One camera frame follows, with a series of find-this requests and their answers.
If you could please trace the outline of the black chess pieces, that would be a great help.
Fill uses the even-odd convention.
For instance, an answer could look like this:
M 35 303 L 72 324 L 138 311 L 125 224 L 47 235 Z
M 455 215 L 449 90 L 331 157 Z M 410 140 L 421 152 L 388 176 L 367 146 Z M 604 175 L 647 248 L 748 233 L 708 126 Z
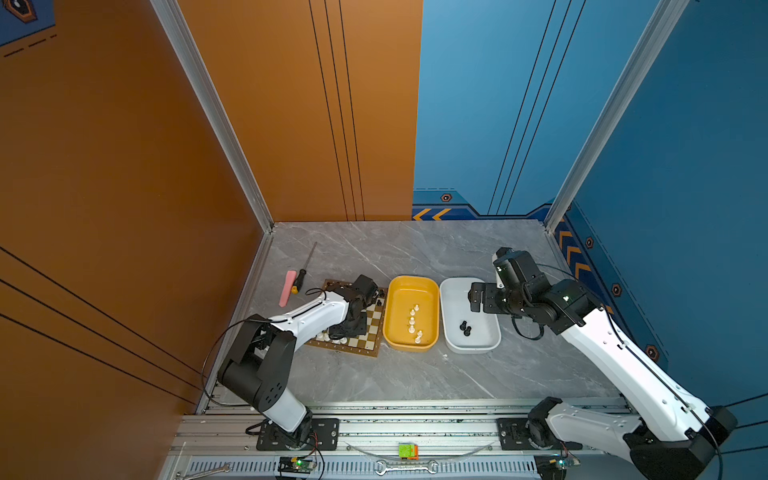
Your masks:
M 471 335 L 472 327 L 466 321 L 463 321 L 460 324 L 459 328 L 462 331 L 464 336 L 470 336 Z

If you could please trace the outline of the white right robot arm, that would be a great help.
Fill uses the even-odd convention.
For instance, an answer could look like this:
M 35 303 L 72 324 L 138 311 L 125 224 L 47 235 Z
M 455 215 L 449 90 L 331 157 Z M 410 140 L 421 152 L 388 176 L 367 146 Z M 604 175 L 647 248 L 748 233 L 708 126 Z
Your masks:
M 474 282 L 471 311 L 528 318 L 589 359 L 626 399 L 628 415 L 591 412 L 549 396 L 528 413 L 531 445 L 578 443 L 630 462 L 647 479 L 696 479 L 722 464 L 723 444 L 737 428 L 725 406 L 709 406 L 675 382 L 613 320 L 587 285 L 571 277 L 550 282 L 531 254 L 502 247 L 496 280 Z

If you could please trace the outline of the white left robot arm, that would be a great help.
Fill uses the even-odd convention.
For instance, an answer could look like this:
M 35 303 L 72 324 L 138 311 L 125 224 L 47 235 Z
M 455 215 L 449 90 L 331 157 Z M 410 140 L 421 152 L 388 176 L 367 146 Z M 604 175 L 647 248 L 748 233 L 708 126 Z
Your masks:
M 248 317 L 219 367 L 218 382 L 277 427 L 288 445 L 304 445 L 312 412 L 288 388 L 294 354 L 321 333 L 332 340 L 364 333 L 367 309 L 378 297 L 377 284 L 360 275 L 287 313 Z

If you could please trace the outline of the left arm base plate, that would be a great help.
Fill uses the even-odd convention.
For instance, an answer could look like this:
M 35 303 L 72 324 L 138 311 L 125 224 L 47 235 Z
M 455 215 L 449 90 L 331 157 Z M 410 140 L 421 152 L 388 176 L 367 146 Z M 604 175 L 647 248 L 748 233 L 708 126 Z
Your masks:
M 258 451 L 305 451 L 319 448 L 322 452 L 335 451 L 340 437 L 338 418 L 309 418 L 294 431 L 287 431 L 273 421 L 259 428 Z

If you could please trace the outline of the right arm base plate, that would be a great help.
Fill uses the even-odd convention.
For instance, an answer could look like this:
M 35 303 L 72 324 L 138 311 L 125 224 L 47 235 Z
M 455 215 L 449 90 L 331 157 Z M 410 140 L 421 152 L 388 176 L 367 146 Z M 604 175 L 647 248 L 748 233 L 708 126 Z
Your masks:
M 550 429 L 537 420 L 528 418 L 500 418 L 496 420 L 501 448 L 511 450 L 582 450 L 578 442 L 563 442 L 555 438 Z

